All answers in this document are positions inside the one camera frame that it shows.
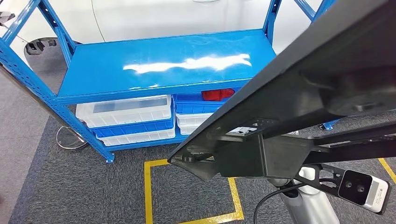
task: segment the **white car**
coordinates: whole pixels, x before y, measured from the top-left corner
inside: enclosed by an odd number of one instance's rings
[[[261,28],[270,0],[49,0],[72,39],[79,43],[110,42],[172,35]],[[16,17],[28,0],[3,0],[0,12]],[[321,0],[311,0],[316,10]],[[15,18],[0,27],[3,35]],[[294,0],[283,0],[275,22],[274,50],[281,52],[310,24]],[[36,9],[11,44],[26,62],[40,54],[42,41],[55,33]]]

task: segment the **yellow floor tape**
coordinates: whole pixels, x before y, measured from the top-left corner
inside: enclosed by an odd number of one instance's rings
[[[146,224],[153,223],[153,205],[151,198],[151,167],[167,165],[166,159],[154,160],[144,162],[144,198],[146,206]],[[240,204],[238,190],[236,188],[235,179],[228,178],[228,183],[230,185],[231,196],[233,198],[233,203],[235,207],[235,212],[224,214],[215,217],[203,218],[199,220],[185,222],[183,224],[219,224],[226,223],[233,220],[243,220],[242,206]]]
[[[381,163],[381,165],[385,168],[386,172],[388,172],[390,178],[392,178],[393,182],[396,183],[396,175],[393,172],[393,170],[390,168],[390,166],[388,165],[388,163],[385,161],[384,158],[379,158],[378,159]]]

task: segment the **gray carpet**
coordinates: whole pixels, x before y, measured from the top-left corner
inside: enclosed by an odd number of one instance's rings
[[[78,152],[60,149],[55,142],[59,124],[50,118],[9,224],[126,224],[145,223],[144,161],[166,158],[176,145],[116,152],[114,164],[105,164],[92,148]],[[317,128],[304,130],[314,134]],[[395,167],[395,160],[388,160]],[[341,168],[390,177],[378,160],[335,164]],[[251,224],[258,201],[275,190],[264,179],[235,180],[244,220]],[[234,212],[226,178],[216,176],[203,183],[188,172],[164,165],[151,169],[153,220],[177,223]],[[341,223],[396,223],[396,192],[387,213],[378,216],[346,201],[330,198]],[[278,196],[265,203],[260,223],[291,223]]]

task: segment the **shelf unit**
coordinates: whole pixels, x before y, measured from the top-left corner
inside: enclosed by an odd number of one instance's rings
[[[333,3],[324,0],[315,14],[304,0],[295,1],[311,21]],[[111,163],[112,151],[179,143],[186,136],[176,128],[173,139],[106,147],[67,105],[243,86],[276,56],[272,34],[280,3],[271,0],[262,29],[76,45],[48,0],[30,0],[0,40],[0,62]],[[57,95],[9,47],[36,7],[68,65]]]

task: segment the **camera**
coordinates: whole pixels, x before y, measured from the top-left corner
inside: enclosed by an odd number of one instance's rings
[[[375,213],[383,213],[390,194],[390,184],[371,175],[346,170],[338,195]]]

